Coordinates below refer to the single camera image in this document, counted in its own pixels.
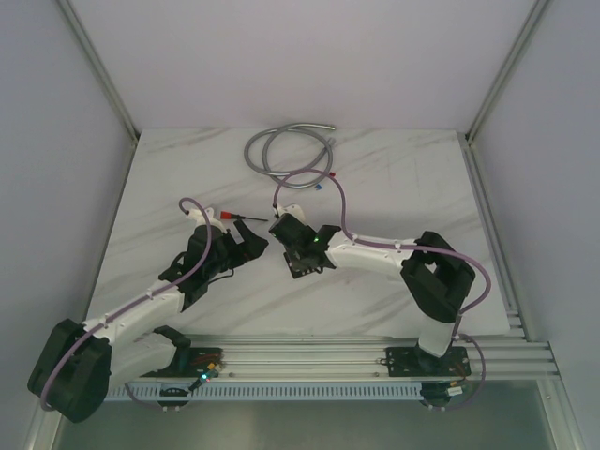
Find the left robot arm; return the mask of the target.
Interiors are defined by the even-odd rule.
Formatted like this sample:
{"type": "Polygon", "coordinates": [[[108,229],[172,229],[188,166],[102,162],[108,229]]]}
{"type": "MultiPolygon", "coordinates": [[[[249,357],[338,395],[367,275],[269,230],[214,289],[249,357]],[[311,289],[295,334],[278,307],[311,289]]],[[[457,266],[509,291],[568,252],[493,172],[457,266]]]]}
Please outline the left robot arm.
{"type": "Polygon", "coordinates": [[[161,370],[186,374],[191,341],[168,320],[204,296],[219,275],[260,258],[268,246],[243,221],[234,226],[239,240],[216,224],[197,226],[187,249],[140,297],[99,318],[58,323],[27,383],[42,408],[80,423],[116,387],[161,370]]]}

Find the black fuse box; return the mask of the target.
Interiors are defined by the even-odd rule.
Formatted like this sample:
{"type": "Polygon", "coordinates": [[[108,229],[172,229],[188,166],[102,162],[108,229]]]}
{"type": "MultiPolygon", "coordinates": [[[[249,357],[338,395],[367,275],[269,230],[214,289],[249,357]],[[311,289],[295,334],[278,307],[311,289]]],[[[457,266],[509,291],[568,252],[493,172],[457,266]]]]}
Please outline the black fuse box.
{"type": "Polygon", "coordinates": [[[323,268],[321,266],[310,262],[303,262],[288,252],[284,252],[283,256],[294,279],[298,279],[312,273],[321,274],[323,272],[323,268]]]}

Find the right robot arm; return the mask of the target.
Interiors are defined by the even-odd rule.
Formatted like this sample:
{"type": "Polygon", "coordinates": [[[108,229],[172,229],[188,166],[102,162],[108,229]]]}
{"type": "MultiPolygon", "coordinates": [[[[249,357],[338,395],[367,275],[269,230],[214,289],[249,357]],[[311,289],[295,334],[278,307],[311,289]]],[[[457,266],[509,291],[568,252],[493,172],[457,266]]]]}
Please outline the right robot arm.
{"type": "Polygon", "coordinates": [[[339,226],[313,230],[291,213],[282,213],[269,229],[284,247],[284,258],[294,278],[325,269],[360,269],[404,282],[424,314],[415,363],[423,372],[435,374],[448,363],[459,311],[470,293],[475,273],[455,255],[435,232],[416,240],[346,236],[339,226]]]}

